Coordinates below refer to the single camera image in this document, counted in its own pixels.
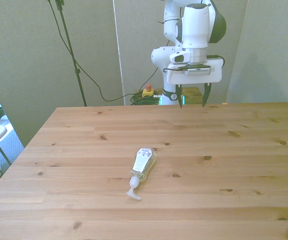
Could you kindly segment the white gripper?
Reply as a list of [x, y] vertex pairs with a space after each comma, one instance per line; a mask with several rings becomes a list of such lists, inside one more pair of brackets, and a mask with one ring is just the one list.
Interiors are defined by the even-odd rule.
[[202, 107], [207, 103], [211, 92], [211, 83], [222, 79], [222, 59], [208, 59], [203, 64], [188, 65], [186, 63], [171, 63], [166, 68], [166, 80], [170, 85], [176, 85], [177, 101], [182, 108], [182, 86], [188, 84], [204, 84]]

